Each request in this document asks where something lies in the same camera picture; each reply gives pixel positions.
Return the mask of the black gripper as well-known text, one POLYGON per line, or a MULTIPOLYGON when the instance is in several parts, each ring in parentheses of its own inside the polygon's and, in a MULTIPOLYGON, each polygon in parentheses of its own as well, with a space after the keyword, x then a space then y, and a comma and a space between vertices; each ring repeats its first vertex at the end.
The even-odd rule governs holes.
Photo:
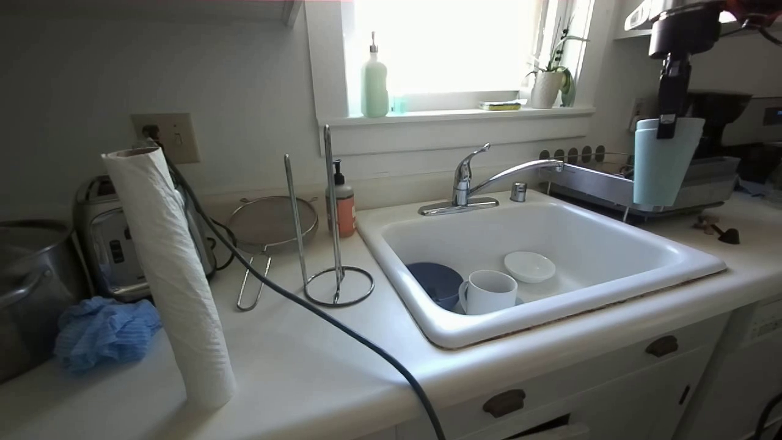
POLYGON ((708 52, 721 35, 717 5, 668 10, 653 24, 647 56, 661 61, 658 111, 683 115, 690 88, 690 56, 708 52))

